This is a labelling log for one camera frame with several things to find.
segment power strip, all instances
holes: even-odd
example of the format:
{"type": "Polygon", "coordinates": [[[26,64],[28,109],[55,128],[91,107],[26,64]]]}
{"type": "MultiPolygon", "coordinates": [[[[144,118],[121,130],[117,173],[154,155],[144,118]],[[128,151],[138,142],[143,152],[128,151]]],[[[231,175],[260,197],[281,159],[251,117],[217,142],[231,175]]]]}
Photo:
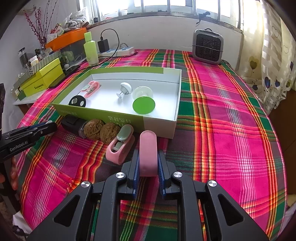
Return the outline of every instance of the power strip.
{"type": "MultiPolygon", "coordinates": [[[[112,50],[109,50],[107,52],[98,53],[98,57],[102,57],[102,56],[105,56],[105,57],[109,56],[110,57],[115,52],[115,50],[116,49],[112,49],[112,50]]],[[[130,55],[132,55],[134,53],[135,53],[135,48],[134,47],[122,48],[122,49],[118,49],[113,57],[130,56],[130,55]]]]}

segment white suction hook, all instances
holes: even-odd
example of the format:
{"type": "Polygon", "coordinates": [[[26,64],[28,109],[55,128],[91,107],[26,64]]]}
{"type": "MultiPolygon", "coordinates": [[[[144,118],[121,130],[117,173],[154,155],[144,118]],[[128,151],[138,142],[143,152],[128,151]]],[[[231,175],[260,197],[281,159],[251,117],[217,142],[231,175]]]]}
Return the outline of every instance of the white suction hook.
{"type": "Polygon", "coordinates": [[[120,88],[121,93],[116,94],[118,96],[118,98],[122,98],[122,95],[128,95],[128,94],[132,93],[132,88],[131,88],[131,85],[129,83],[122,82],[120,84],[120,86],[121,86],[121,88],[120,88]]]}

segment green plastic bottle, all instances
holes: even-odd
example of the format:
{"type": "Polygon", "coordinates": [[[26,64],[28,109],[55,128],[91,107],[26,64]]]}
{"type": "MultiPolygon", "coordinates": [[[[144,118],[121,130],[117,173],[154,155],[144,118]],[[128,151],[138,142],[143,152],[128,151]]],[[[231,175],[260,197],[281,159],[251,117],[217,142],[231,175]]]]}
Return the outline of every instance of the green plastic bottle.
{"type": "Polygon", "coordinates": [[[99,63],[98,53],[96,51],[96,42],[91,38],[91,32],[84,34],[85,44],[84,51],[86,55],[86,60],[90,66],[99,63]]]}

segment wooden furniture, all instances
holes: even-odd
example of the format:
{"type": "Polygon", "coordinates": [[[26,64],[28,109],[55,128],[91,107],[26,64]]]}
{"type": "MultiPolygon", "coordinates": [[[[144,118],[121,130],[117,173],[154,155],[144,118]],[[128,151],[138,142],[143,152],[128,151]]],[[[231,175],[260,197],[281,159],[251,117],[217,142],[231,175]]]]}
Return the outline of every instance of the wooden furniture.
{"type": "Polygon", "coordinates": [[[41,96],[43,95],[43,93],[46,90],[40,91],[34,95],[28,96],[22,100],[17,99],[13,105],[17,105],[20,110],[22,111],[22,113],[25,115],[28,110],[30,109],[30,107],[35,103],[35,101],[41,96]]]}
{"type": "Polygon", "coordinates": [[[296,91],[287,92],[269,115],[277,133],[286,166],[288,194],[296,194],[296,91]]]}

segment black round object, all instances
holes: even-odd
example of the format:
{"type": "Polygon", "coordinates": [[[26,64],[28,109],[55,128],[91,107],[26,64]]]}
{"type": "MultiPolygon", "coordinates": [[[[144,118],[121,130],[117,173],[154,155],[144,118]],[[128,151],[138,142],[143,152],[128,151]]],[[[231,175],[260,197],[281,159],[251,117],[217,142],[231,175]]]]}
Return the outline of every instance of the black round object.
{"type": "Polygon", "coordinates": [[[70,99],[69,105],[85,107],[86,106],[86,99],[81,95],[75,95],[70,99]]]}

